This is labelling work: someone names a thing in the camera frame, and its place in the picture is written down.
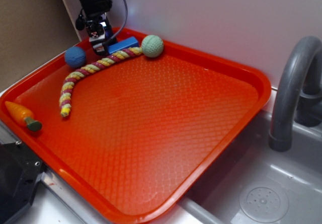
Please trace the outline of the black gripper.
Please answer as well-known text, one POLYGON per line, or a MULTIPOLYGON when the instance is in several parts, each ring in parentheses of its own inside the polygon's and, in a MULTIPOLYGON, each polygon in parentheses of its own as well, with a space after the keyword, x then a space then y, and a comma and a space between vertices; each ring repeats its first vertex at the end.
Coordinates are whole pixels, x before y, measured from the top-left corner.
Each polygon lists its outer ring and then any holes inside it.
POLYGON ((97 55, 108 55, 106 26, 111 28, 106 13, 111 9, 113 0, 79 0, 82 9, 76 19, 76 29, 87 30, 89 41, 97 55))

